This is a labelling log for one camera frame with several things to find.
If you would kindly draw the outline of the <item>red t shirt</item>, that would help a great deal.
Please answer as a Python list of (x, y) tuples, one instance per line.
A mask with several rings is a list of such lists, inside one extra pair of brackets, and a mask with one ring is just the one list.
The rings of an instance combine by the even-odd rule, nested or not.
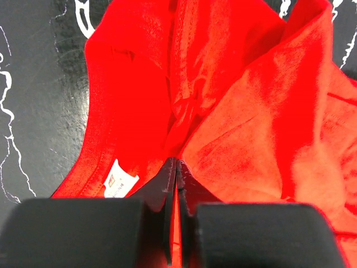
[(89, 117), (54, 198), (133, 194), (169, 157), (224, 202), (308, 203), (356, 266), (356, 81), (328, 1), (113, 1), (85, 45)]

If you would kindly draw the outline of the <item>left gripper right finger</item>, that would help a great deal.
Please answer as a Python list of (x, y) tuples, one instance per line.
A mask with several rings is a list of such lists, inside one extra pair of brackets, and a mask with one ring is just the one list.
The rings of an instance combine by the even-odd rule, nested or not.
[(326, 219), (294, 203), (225, 203), (177, 162), (183, 267), (346, 267)]

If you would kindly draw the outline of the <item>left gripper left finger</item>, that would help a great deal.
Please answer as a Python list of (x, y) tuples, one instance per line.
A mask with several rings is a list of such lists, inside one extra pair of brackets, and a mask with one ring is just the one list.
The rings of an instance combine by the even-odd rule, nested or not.
[(1, 232), (2, 267), (168, 267), (176, 164), (128, 198), (29, 199)]

